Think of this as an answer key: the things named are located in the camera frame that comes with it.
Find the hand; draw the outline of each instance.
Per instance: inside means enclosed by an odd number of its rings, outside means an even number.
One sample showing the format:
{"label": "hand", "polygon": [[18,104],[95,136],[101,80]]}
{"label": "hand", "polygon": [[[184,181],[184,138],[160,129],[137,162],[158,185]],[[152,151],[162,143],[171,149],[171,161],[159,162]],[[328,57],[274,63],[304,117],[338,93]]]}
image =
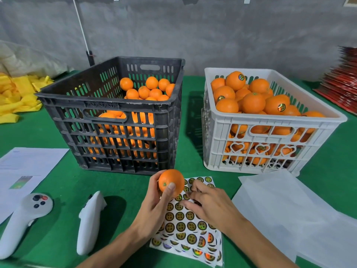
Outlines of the hand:
{"label": "hand", "polygon": [[146,240],[153,237],[163,224],[167,204],[171,201],[176,187],[175,183],[170,183],[161,196],[157,181],[164,171],[159,171],[150,177],[146,196],[131,225],[131,228],[136,229],[139,235]]}
{"label": "hand", "polygon": [[230,230],[236,227],[234,224],[244,219],[223,189],[211,188],[195,180],[191,191],[186,195],[200,202],[202,206],[187,200],[182,200],[181,204],[227,236]]}

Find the controller button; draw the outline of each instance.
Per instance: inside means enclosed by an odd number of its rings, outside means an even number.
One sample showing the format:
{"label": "controller button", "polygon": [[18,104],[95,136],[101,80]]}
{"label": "controller button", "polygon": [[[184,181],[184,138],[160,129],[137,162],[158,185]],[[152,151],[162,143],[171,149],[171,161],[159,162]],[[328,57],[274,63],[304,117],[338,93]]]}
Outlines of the controller button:
{"label": "controller button", "polygon": [[33,200],[33,201],[39,201],[40,198],[41,198],[40,195],[35,195],[35,196],[32,198],[32,200]]}

